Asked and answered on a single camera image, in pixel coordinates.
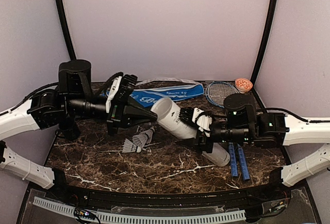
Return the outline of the white feather shuttlecock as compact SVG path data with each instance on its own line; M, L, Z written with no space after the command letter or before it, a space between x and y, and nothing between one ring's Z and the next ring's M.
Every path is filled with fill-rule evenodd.
M129 139L125 139L124 141L124 145L122 148L122 153L140 153L142 151L142 148L135 145L132 141L130 141Z
M146 131L142 131L141 133L132 137L133 143L136 146L143 148L145 145L151 143L154 133L155 129L153 127Z

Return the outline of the white feather shuttlecock front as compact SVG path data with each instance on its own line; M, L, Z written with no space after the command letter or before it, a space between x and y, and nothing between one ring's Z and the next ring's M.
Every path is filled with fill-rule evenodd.
M132 141L130 141L129 139L125 139L124 141L124 145L122 148L122 153L140 153L142 151L142 148L135 145Z

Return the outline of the white shuttlecock tube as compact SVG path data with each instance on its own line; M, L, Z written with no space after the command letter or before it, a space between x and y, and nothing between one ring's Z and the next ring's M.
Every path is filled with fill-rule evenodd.
M195 138L197 129L183 123L179 118L181 108L169 97L159 99L151 108L157 114L158 124L179 140ZM212 152L199 151L205 158L217 166L224 167L230 161L230 154L218 143L214 143Z

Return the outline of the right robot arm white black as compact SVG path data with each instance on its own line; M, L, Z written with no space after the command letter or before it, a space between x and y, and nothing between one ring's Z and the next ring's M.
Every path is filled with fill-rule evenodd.
M179 119L197 130L194 138L184 142L188 148L211 153L214 143L234 142L253 144L259 148L276 148L301 143L320 143L322 146L305 158L271 171L263 196L274 200L283 192L283 185L297 182L322 170L329 169L329 120L302 118L280 108L257 110L251 95L234 93L223 101L225 121L199 108L186 107Z

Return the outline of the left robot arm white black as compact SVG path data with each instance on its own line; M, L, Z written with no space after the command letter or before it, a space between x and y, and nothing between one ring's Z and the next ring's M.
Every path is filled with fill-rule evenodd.
M62 170L38 165L9 148L5 139L17 134L58 126L64 137L79 135L75 118L104 120L109 135L118 129L155 122L157 115L135 101L131 94L137 84L135 75L116 73L97 92L91 88L91 63L77 59L63 62L58 82L40 87L18 105L1 113L1 169L51 189L61 201L73 197Z

